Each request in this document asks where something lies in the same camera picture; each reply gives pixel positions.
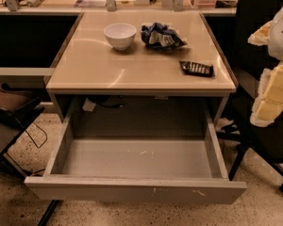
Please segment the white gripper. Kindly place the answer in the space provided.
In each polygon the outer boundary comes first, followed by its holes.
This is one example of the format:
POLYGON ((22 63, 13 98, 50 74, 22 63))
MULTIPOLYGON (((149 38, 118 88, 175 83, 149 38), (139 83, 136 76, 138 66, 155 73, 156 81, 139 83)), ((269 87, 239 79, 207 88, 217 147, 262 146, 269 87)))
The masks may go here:
MULTIPOLYGON (((268 45, 271 57, 283 60, 283 7, 249 38, 256 46, 268 45)), ((283 61, 272 70, 264 69, 259 80, 258 97, 255 99, 250 122, 258 127, 267 127, 283 111, 283 61)))

